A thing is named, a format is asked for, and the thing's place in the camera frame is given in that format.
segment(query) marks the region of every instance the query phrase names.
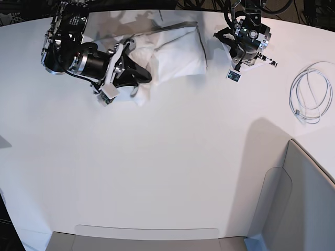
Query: white tabletop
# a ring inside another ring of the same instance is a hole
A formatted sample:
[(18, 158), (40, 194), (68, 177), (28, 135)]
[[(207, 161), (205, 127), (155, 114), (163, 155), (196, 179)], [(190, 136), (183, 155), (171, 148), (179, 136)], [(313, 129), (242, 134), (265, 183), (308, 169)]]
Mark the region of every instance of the white tabletop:
[(222, 14), (162, 15), (163, 23), (156, 11), (95, 13), (85, 32), (89, 40), (142, 32), (152, 19), (198, 22), (207, 74), (160, 85), (143, 107), (100, 107), (87, 83), (49, 74), (40, 52), (50, 19), (0, 28), (0, 135), (12, 145), (0, 149), (0, 189), (26, 248), (44, 250), (52, 231), (75, 233), (78, 224), (246, 236), (287, 141), (335, 126), (335, 105), (317, 125), (299, 123), (288, 105), (297, 73), (335, 58), (335, 33), (263, 19), (272, 33), (264, 54), (278, 67), (235, 83), (213, 38), (226, 26)]

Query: white cable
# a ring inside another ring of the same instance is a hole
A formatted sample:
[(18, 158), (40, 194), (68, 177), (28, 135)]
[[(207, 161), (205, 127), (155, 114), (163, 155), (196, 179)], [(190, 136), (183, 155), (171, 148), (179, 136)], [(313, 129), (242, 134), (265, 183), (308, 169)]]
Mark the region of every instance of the white cable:
[[(332, 88), (329, 80), (327, 79), (327, 77), (321, 71), (319, 71), (318, 69), (312, 68), (313, 65), (316, 65), (316, 64), (319, 64), (319, 63), (328, 63), (328, 64), (335, 65), (334, 63), (327, 62), (327, 61), (319, 61), (319, 62), (316, 62), (316, 63), (310, 65), (309, 67), (307, 67), (304, 71), (302, 71), (301, 73), (299, 73), (295, 77), (295, 79), (292, 82), (291, 89), (289, 91), (289, 106), (291, 108), (291, 111), (297, 117), (297, 119), (299, 119), (301, 122), (305, 122), (305, 123), (308, 123), (308, 124), (316, 124), (316, 123), (320, 122), (321, 117), (328, 111), (328, 109), (329, 109), (329, 107), (331, 105), (332, 99), (333, 99), (333, 88)], [(324, 97), (323, 97), (323, 99), (322, 99), (322, 101), (320, 103), (318, 103), (316, 101), (315, 94), (312, 91), (312, 88), (310, 86), (310, 82), (309, 82), (309, 78), (308, 78), (308, 75), (310, 73), (319, 74), (325, 80), (326, 92), (325, 92), (325, 95), (324, 95)], [(307, 107), (306, 104), (305, 104), (305, 100), (304, 100), (304, 98), (303, 98), (303, 96), (301, 94), (300, 82), (301, 82), (301, 80), (305, 76), (307, 77), (308, 88), (310, 90), (310, 93), (313, 96), (313, 100), (315, 102), (315, 107)], [(300, 110), (295, 109), (295, 107), (293, 106), (293, 103), (292, 103), (292, 93), (294, 93), (294, 92), (296, 93), (296, 98), (298, 100), (299, 105), (305, 110), (304, 114), (302, 114)], [(327, 105), (325, 106), (325, 108), (323, 109), (323, 111), (321, 111), (320, 110), (320, 106), (323, 104), (323, 102), (325, 100), (327, 100), (327, 97), (328, 97)], [(307, 115), (308, 111), (315, 111), (315, 110), (318, 111), (318, 115), (317, 116), (308, 116)]]

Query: crumpled fabric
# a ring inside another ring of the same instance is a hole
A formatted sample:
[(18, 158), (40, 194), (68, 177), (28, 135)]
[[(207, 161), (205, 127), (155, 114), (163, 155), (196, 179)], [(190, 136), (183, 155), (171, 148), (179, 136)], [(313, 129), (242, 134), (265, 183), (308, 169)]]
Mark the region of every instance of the crumpled fabric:
[(174, 78), (205, 74), (207, 71), (205, 51), (203, 49), (198, 27), (187, 26), (175, 29), (160, 29), (150, 33), (123, 35), (94, 41), (99, 49), (106, 51), (115, 43), (131, 38), (135, 41), (129, 47), (129, 57), (147, 69), (152, 81), (118, 88), (120, 94), (114, 101), (134, 101), (139, 106), (150, 100), (150, 90)]

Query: robotic arm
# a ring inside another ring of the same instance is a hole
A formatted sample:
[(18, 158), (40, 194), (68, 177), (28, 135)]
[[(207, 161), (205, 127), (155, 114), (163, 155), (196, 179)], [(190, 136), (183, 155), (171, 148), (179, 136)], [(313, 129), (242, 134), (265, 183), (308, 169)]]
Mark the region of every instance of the robotic arm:
[[(129, 45), (134, 42), (131, 39), (116, 44), (107, 52), (98, 51), (95, 43), (82, 43), (90, 13), (89, 1), (62, 0), (59, 3), (46, 33), (41, 63), (52, 74), (66, 73), (89, 81), (98, 98), (109, 104), (118, 95), (117, 88), (136, 88), (141, 83), (150, 82), (152, 77), (129, 58)], [(257, 58), (277, 66), (275, 61), (262, 54), (271, 37), (270, 28), (261, 23), (261, 10), (265, 11), (261, 6), (265, 4), (266, 0), (234, 0), (233, 4), (226, 0), (221, 6), (228, 27), (215, 33), (214, 37), (230, 46), (229, 53), (237, 72), (242, 63), (252, 66)], [(239, 5), (243, 11), (236, 11)], [(245, 16), (245, 19), (237, 21), (239, 16)], [(240, 74), (237, 72), (230, 71), (228, 77), (238, 81)]]
[[(242, 6), (243, 10), (236, 11), (239, 5)], [(266, 0), (235, 0), (233, 4), (230, 0), (226, 0), (224, 12), (228, 28), (215, 33), (214, 37), (230, 46), (229, 54), (234, 69), (238, 72), (242, 63), (252, 66), (257, 58), (267, 61), (275, 67), (277, 66), (275, 61), (262, 54), (271, 38), (270, 28), (261, 23), (259, 6), (264, 7), (265, 5)], [(228, 8), (230, 8), (232, 20), (228, 17)], [(245, 19), (237, 21), (239, 16), (245, 16)]]
[(107, 52), (98, 51), (95, 43), (82, 43), (90, 12), (87, 2), (67, 0), (59, 4), (46, 33), (41, 63), (51, 74), (66, 73), (91, 82), (99, 99), (109, 104), (119, 93), (117, 88), (136, 88), (150, 82), (152, 77), (129, 58), (129, 45), (134, 42), (131, 39)]

